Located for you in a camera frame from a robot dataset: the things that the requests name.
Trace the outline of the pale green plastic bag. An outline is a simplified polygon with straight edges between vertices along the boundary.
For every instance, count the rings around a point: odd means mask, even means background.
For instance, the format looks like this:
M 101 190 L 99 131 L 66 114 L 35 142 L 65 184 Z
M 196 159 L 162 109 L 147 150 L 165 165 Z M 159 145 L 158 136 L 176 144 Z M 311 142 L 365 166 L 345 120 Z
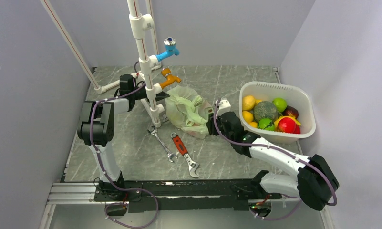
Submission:
M 213 113 L 212 105 L 190 87 L 176 86 L 167 91 L 165 99 L 168 120 L 183 132 L 204 139 L 208 134 L 209 115 Z

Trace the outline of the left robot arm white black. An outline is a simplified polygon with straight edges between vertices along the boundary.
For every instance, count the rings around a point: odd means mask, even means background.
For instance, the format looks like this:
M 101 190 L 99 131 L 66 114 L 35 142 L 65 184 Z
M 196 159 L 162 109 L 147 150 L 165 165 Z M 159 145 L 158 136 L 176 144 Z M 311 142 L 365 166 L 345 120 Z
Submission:
M 115 116 L 132 111 L 136 101 L 148 99 L 144 80 L 137 81 L 130 74 L 120 76 L 120 87 L 111 98 L 84 101 L 77 127 L 78 138 L 92 151 L 100 173 L 99 179 L 108 182 L 107 195 L 113 200 L 125 196 L 126 188 L 112 147 Z

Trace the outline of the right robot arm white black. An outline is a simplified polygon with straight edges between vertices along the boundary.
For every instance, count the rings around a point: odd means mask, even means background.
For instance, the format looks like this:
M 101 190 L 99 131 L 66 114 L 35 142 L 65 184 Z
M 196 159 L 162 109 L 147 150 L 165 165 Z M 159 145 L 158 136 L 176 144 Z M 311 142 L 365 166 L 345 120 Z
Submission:
M 258 172 L 250 182 L 252 194 L 263 198 L 266 194 L 282 194 L 299 198 L 314 210 L 337 204 L 339 188 L 334 173 L 320 155 L 300 155 L 275 145 L 264 137 L 247 131 L 234 112 L 210 114 L 207 127 L 210 135 L 219 135 L 240 155 L 262 160 L 284 172 Z

